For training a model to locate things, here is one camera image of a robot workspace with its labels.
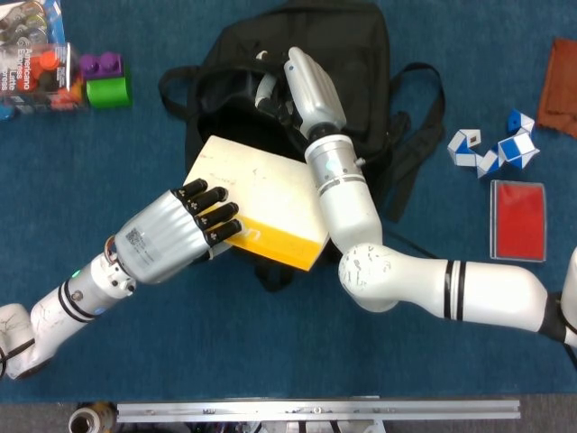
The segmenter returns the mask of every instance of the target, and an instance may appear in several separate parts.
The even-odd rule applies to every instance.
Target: purple building block
[[[85,80],[123,77],[123,57],[115,52],[100,57],[85,54],[80,58],[80,69]]]

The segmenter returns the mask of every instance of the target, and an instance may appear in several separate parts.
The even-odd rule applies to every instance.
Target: blue carpet
[[[82,52],[125,54],[134,107],[0,124],[0,305],[30,308],[100,253],[127,218],[182,182],[185,129],[160,103],[160,75],[199,63],[224,26],[277,3],[62,0],[67,36]],[[505,137],[512,107],[536,115],[553,37],[577,39],[577,9],[563,0],[380,5],[392,71],[414,60],[436,65],[447,95],[446,140],[459,128],[480,128],[487,148]],[[410,81],[395,105],[417,124],[433,87],[427,77]],[[527,170],[500,177],[545,184],[548,259],[528,267],[557,291],[577,241],[577,143],[546,131],[536,131],[535,142],[542,152]],[[439,255],[486,261],[489,182],[454,167],[441,145],[395,228]],[[0,383],[0,401],[521,392],[577,392],[560,345],[445,322],[411,305],[369,314],[340,288],[335,268],[314,269],[271,295],[236,254],[140,287],[42,373]]]

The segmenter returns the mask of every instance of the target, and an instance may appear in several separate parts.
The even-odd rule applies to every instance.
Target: black backpack
[[[186,170],[192,167],[210,135],[247,144],[267,152],[304,161],[305,138],[294,127],[295,115],[283,65],[288,51],[298,46],[333,79],[362,170],[376,203],[391,193],[386,218],[398,221],[408,202],[421,162],[443,137],[444,91],[436,69],[425,63],[407,65],[389,78],[389,36],[378,6],[346,0],[292,0],[267,13],[240,21],[220,34],[202,65],[168,70],[159,90],[167,110],[187,123]],[[257,55],[267,51],[258,60]],[[410,127],[406,113],[389,116],[389,99],[404,75],[429,69],[439,90],[424,123],[406,141]],[[264,74],[277,77],[266,109],[254,105]],[[176,82],[188,85],[186,105],[170,97]],[[270,272],[279,268],[279,281]],[[256,273],[265,287],[288,284],[292,269],[258,258]]]

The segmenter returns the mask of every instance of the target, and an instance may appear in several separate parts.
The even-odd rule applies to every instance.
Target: brown cloth
[[[553,42],[537,125],[577,138],[577,41]]]

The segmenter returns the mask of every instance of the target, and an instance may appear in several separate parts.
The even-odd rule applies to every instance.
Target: robotic arm
[[[227,191],[206,191],[204,180],[171,189],[105,242],[104,251],[40,300],[30,316],[22,305],[0,308],[0,377],[40,370],[62,343],[131,296],[137,282],[161,283],[187,265],[211,258],[216,247],[242,230]]]
[[[299,48],[288,57],[288,86],[309,142],[305,159],[343,253],[339,279],[353,299],[372,312],[413,302],[439,318],[517,327],[577,347],[577,249],[560,297],[518,266],[418,259],[383,246],[363,160],[340,132],[346,119],[333,81]]]

